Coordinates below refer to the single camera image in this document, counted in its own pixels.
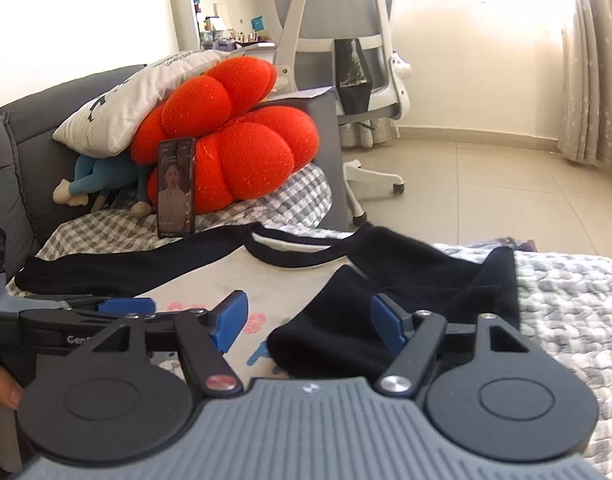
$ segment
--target gray ribbed plate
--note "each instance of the gray ribbed plate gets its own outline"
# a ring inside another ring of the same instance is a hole
[[[479,458],[440,436],[417,406],[363,378],[257,380],[245,396],[206,404],[169,448],[113,468],[47,458],[22,480],[584,480],[604,477],[582,457],[545,465]]]

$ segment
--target phone screen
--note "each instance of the phone screen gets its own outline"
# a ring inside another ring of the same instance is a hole
[[[157,193],[160,238],[186,236],[195,232],[194,158],[195,139],[160,142]]]

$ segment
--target tile floor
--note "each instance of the tile floor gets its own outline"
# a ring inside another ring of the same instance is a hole
[[[352,184],[374,224],[427,242],[512,236],[542,252],[612,258],[612,173],[555,153],[433,140],[344,150],[344,160],[354,158],[406,180],[401,196]]]

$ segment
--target silver screw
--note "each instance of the silver screw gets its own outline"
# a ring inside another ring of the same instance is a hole
[[[306,392],[307,394],[312,395],[312,394],[316,394],[320,390],[320,387],[314,383],[308,383],[302,386],[302,390]]]
[[[206,379],[206,388],[214,392],[228,392],[237,386],[237,379],[232,375],[211,375]]]
[[[399,375],[389,375],[380,381],[382,390],[391,394],[402,394],[413,387],[413,383],[406,377]]]

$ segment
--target gray sofa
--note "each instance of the gray sofa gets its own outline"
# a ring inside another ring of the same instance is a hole
[[[52,140],[52,133],[83,104],[121,83],[143,65],[89,75],[23,97],[0,108],[0,226],[6,231],[6,275],[10,278],[35,254],[55,228],[88,212],[52,202],[62,178],[72,179],[77,153]],[[335,98],[282,100],[308,112],[318,124],[316,163],[333,192],[333,208],[321,227],[348,227]]]

